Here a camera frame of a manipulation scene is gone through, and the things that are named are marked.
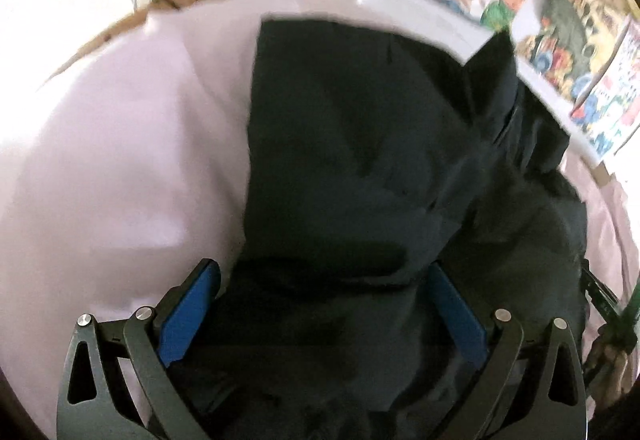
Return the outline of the person's right hand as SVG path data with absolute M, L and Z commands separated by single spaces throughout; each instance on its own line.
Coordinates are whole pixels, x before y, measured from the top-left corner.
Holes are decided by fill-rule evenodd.
M 628 354 L 614 344 L 611 326 L 602 325 L 585 363 L 585 387 L 597 413 L 612 408 L 628 394 L 623 385 L 627 366 Z

